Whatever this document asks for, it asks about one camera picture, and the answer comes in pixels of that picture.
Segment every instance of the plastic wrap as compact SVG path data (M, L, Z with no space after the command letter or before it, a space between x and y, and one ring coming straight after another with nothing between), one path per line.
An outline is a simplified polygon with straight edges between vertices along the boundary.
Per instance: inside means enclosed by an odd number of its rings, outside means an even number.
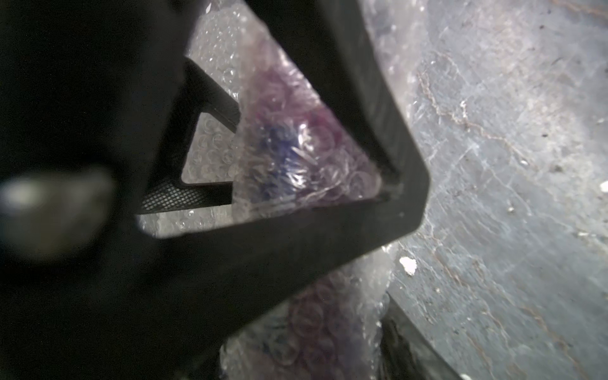
M246 8L242 4L234 4L216 12L211 11L211 8L221 4L209 4L209 12L201 17L196 26L188 56L238 100L241 87L237 54L240 37L238 19L240 12ZM194 184L232 181L236 169L233 138L234 133L214 117L201 114L182 171L182 180Z
M244 30L235 221L374 197L375 165L259 20L248 16ZM246 327L224 347L227 377L375 378L393 260L389 247L368 254Z
M406 121L418 87L427 0L358 0L376 61Z

